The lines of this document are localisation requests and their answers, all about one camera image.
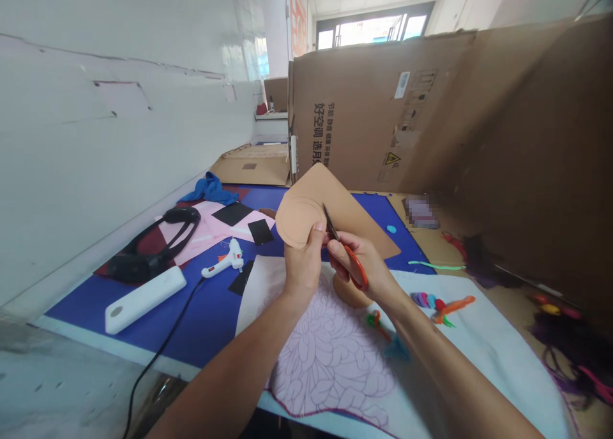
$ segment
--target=yellow warning symbol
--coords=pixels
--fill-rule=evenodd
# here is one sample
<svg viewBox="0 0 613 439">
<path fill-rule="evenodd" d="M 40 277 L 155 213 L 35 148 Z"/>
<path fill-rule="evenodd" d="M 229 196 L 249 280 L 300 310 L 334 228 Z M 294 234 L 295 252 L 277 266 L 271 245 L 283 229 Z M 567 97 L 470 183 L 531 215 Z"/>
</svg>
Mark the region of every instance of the yellow warning symbol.
<svg viewBox="0 0 613 439">
<path fill-rule="evenodd" d="M 391 165 L 392 163 L 396 163 L 397 161 L 400 161 L 400 157 L 394 155 L 392 152 L 388 152 L 388 157 L 385 159 L 385 164 Z"/>
</svg>

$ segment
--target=hand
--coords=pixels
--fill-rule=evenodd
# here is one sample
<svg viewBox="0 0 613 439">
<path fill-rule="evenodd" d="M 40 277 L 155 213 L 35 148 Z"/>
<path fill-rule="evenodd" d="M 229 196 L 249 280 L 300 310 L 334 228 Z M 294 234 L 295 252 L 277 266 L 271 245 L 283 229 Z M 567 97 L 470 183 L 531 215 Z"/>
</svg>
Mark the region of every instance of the hand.
<svg viewBox="0 0 613 439">
<path fill-rule="evenodd" d="M 367 297 L 379 305 L 385 306 L 402 296 L 404 292 L 369 240 L 347 232 L 337 232 L 337 234 L 341 243 L 351 248 L 362 267 L 364 267 L 364 272 L 368 278 L 368 289 L 364 291 Z M 359 270 L 349 258 L 344 246 L 334 239 L 330 240 L 329 236 L 324 239 L 324 242 L 328 245 L 330 263 L 338 275 L 343 280 L 349 281 L 349 273 L 351 273 L 358 281 L 360 278 Z"/>
<path fill-rule="evenodd" d="M 321 246 L 325 229 L 323 223 L 317 222 L 308 236 L 308 242 L 302 249 L 285 245 L 285 290 L 284 293 L 299 301 L 306 307 L 310 303 L 321 273 Z"/>
</svg>

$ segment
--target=black cable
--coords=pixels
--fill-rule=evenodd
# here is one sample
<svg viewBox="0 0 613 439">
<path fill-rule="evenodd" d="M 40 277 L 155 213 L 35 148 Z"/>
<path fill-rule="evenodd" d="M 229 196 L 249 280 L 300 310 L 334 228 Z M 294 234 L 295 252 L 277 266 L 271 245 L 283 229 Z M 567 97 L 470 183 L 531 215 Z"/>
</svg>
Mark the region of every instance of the black cable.
<svg viewBox="0 0 613 439">
<path fill-rule="evenodd" d="M 187 307 L 189 306 L 190 302 L 192 301 L 192 297 L 193 297 L 194 293 L 198 290 L 198 287 L 203 282 L 204 282 L 204 278 L 202 278 L 200 281 L 198 281 L 198 284 L 196 284 L 196 286 L 193 288 L 192 293 L 190 294 L 189 298 L 187 299 L 187 302 L 185 302 L 185 305 L 183 306 L 183 309 L 181 310 L 181 313 L 179 314 L 179 317 L 174 322 L 174 325 L 172 326 L 172 329 L 168 333 L 168 336 L 166 337 L 166 340 L 164 340 L 164 343 L 162 343 L 162 345 L 161 345 L 160 349 L 158 350 L 158 352 L 155 353 L 155 356 L 149 361 L 149 364 L 147 364 L 147 366 L 140 373 L 139 377 L 136 379 L 136 382 L 134 382 L 134 386 L 132 387 L 132 393 L 130 394 L 130 404 L 128 404 L 128 424 L 126 425 L 126 431 L 123 433 L 122 439 L 126 439 L 126 437 L 128 437 L 128 433 L 130 432 L 130 423 L 132 422 L 132 405 L 134 404 L 134 393 L 136 392 L 136 387 L 139 385 L 139 382 L 142 379 L 142 377 L 145 376 L 145 374 L 147 373 L 147 371 L 149 369 L 151 369 L 151 366 L 155 363 L 157 358 L 159 358 L 160 355 L 162 354 L 162 352 L 166 349 L 166 346 L 168 345 L 168 342 L 170 341 L 170 338 L 174 334 L 174 331 L 176 331 L 177 327 L 179 327 L 179 323 L 181 323 L 181 320 L 183 319 L 183 315 L 185 315 L 185 311 L 187 310 Z"/>
</svg>

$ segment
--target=blue cloth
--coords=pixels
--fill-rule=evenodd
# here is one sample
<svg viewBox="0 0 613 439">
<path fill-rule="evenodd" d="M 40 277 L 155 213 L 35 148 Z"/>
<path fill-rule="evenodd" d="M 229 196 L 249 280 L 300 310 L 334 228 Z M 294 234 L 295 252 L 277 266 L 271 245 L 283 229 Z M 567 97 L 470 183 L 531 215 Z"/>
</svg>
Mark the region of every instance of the blue cloth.
<svg viewBox="0 0 613 439">
<path fill-rule="evenodd" d="M 238 193 L 222 190 L 222 183 L 219 181 L 219 178 L 209 171 L 204 175 L 203 179 L 199 179 L 196 182 L 196 189 L 179 201 L 195 201 L 201 198 L 228 206 L 238 201 Z"/>
</svg>

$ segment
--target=red scissors handle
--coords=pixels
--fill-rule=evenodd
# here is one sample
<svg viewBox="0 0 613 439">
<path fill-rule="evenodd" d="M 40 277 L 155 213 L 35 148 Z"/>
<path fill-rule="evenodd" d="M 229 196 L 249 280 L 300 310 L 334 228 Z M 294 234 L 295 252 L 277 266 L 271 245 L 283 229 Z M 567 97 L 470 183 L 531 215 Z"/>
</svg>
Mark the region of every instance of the red scissors handle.
<svg viewBox="0 0 613 439">
<path fill-rule="evenodd" d="M 364 271 L 364 267 L 362 267 L 362 263 L 359 261 L 358 256 L 356 256 L 356 254 L 348 246 L 345 246 L 345 250 L 347 251 L 349 258 L 351 259 L 351 262 L 359 270 L 360 281 L 356 281 L 353 275 L 349 273 L 349 277 L 351 278 L 351 281 L 353 281 L 353 283 L 356 285 L 356 288 L 358 288 L 359 290 L 361 291 L 368 290 L 368 277 L 366 276 L 366 272 Z"/>
</svg>

